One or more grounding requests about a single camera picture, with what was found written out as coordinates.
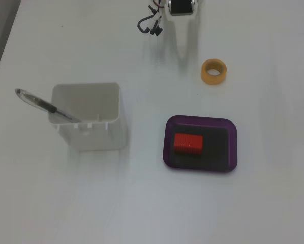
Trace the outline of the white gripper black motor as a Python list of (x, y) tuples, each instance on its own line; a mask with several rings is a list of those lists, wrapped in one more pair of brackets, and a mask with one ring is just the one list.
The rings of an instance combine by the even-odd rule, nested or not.
[(198, 0), (165, 1), (165, 15), (169, 22), (179, 61), (188, 61), (195, 51), (195, 17)]

